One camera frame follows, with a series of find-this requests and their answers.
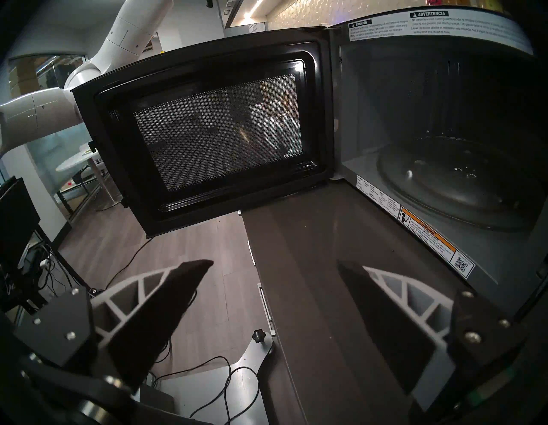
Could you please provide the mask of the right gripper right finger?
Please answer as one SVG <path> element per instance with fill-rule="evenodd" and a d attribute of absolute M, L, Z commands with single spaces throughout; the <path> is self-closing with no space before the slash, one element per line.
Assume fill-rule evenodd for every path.
<path fill-rule="evenodd" d="M 433 411 L 456 370 L 448 354 L 454 302 L 408 276 L 338 261 L 366 330 L 405 394 L 420 411 Z"/>

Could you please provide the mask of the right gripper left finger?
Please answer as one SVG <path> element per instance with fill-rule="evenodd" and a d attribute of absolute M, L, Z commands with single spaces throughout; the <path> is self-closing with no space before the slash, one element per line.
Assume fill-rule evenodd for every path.
<path fill-rule="evenodd" d="M 92 376 L 111 376 L 135 392 L 179 326 L 198 286 L 214 265 L 209 259 L 143 273 L 90 301 L 97 357 Z"/>

